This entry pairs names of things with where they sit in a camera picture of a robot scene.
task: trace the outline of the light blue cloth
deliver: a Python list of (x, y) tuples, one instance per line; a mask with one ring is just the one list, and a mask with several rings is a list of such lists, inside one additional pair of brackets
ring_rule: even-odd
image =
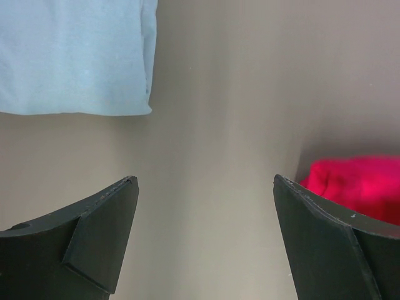
[(157, 0), (0, 0), (0, 111), (149, 114)]

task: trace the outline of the gray wall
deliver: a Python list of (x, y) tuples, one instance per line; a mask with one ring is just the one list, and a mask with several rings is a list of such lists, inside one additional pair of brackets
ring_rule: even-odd
[(396, 153), (399, 11), (160, 1), (150, 116), (0, 115), (1, 228), (132, 174), (141, 193), (112, 299), (296, 299), (273, 175)]

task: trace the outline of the red cloth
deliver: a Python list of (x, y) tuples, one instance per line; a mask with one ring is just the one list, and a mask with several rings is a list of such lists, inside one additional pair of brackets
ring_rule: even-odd
[(353, 211), (400, 226), (400, 156), (316, 161), (301, 185)]

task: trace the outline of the black plastic part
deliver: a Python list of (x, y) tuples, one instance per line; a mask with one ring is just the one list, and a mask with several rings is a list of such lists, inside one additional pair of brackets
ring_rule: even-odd
[(274, 198), (299, 300), (400, 299), (400, 227), (276, 176)]
[(0, 232), (0, 299), (100, 300), (115, 293), (138, 201), (126, 177)]

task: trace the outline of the red fabric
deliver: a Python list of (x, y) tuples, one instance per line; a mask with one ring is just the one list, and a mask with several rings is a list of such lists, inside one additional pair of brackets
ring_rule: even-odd
[(400, 226), (400, 156), (316, 161), (301, 185), (353, 211)]

